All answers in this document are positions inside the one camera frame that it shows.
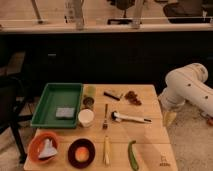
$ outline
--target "green plastic tray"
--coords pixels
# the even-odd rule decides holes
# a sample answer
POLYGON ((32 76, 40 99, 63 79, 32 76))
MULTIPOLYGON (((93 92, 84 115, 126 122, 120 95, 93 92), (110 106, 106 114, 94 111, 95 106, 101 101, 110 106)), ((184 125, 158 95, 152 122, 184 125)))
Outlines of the green plastic tray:
POLYGON ((46 84, 36 106, 31 126, 37 128, 75 128, 80 110, 83 85, 81 83, 46 84), (56 118, 58 107, 75 108, 72 119, 56 118))

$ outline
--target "small white cup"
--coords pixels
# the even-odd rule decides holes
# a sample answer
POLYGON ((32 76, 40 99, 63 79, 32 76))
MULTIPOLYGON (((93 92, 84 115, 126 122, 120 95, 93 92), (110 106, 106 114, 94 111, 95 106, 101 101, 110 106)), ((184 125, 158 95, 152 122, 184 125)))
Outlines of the small white cup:
POLYGON ((83 127, 89 127, 94 120, 94 112, 90 109, 83 109, 78 114, 78 121, 83 127))

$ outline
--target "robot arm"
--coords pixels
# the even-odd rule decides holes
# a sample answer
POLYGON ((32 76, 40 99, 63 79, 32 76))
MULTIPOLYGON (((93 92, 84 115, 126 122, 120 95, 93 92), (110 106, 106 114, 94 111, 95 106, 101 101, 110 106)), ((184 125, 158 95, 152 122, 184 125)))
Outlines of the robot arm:
POLYGON ((199 63, 170 71, 165 79, 167 87, 159 96, 161 105, 170 110, 188 100, 213 117, 213 89, 204 84, 207 78, 207 69, 199 63))

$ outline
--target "wooden tabletop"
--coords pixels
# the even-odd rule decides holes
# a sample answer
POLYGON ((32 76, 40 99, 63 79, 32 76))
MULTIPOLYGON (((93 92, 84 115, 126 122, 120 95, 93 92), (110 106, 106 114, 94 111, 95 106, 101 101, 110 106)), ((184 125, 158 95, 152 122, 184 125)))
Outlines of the wooden tabletop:
MULTIPOLYGON (((133 152, 139 163, 141 171, 177 171, 175 157, 172 151, 166 128, 162 125, 162 114, 158 98, 153 85, 93 85, 96 87, 93 111, 95 119, 92 126, 83 128, 80 124, 76 129, 51 129, 59 136, 57 156, 49 163, 38 165, 27 158, 25 170, 79 170, 68 162, 67 152, 69 146, 79 138, 90 139, 95 146, 94 161, 85 169, 86 171, 131 171, 128 159, 128 143, 136 140, 133 152), (116 101, 104 96, 105 90, 115 90, 124 95, 133 90, 141 100, 141 106, 129 103, 124 97, 116 101), (103 130, 105 104, 108 104, 108 129, 103 130), (141 124, 131 121, 115 122, 110 113, 118 111, 130 116, 146 117, 152 120, 151 124, 141 124), (111 146, 111 164, 103 163, 104 137, 108 135, 111 146)), ((47 129, 37 129, 36 135, 47 129)))

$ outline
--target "orange bowl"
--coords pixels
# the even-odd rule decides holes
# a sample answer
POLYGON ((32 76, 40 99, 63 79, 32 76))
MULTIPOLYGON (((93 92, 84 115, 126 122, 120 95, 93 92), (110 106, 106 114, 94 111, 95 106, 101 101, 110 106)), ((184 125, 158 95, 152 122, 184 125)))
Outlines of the orange bowl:
POLYGON ((57 134, 54 132, 51 132, 51 131, 42 132, 41 134, 35 136, 31 140, 31 142, 28 146, 28 156, 31 161, 42 164, 42 163, 47 163, 47 162, 51 161, 55 157, 55 156, 52 156, 52 157, 47 157, 45 159, 38 158, 40 152, 44 148, 45 139, 52 140, 53 146, 57 149, 57 147, 58 147, 57 134))

